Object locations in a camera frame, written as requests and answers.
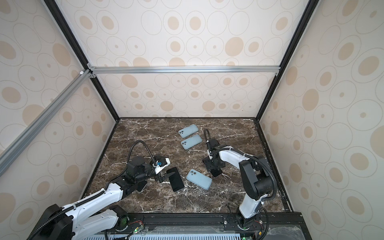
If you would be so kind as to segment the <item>pink phone black screen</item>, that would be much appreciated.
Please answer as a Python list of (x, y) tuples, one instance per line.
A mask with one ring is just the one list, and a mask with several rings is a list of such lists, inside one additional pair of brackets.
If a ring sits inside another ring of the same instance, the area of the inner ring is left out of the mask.
[(185, 187), (177, 167), (167, 170), (166, 173), (170, 175), (169, 181), (172, 186), (173, 192), (177, 192)]

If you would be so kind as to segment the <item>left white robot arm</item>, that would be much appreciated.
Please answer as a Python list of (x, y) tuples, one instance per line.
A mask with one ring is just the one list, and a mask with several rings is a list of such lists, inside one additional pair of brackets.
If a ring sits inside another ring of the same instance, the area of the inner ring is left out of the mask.
[(119, 202), (134, 191), (140, 192), (150, 178), (163, 182), (170, 174), (162, 175), (161, 171), (170, 164), (168, 157), (160, 155), (154, 156), (154, 162), (150, 164), (143, 157), (134, 157), (107, 187), (72, 204), (63, 207), (54, 204), (48, 207), (28, 239), (82, 240), (116, 227), (126, 216), (125, 211), (117, 207), (104, 212), (101, 210)]

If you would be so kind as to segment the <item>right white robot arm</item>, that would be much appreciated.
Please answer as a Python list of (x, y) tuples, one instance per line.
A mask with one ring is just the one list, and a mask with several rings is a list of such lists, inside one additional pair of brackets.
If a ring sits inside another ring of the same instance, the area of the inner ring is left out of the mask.
[(277, 180), (263, 156), (246, 154), (231, 146), (220, 145), (215, 139), (206, 140), (208, 156), (203, 159), (207, 170), (218, 177), (222, 168), (230, 164), (239, 169), (246, 192), (239, 206), (240, 219), (248, 220), (258, 214), (265, 201), (277, 194)]

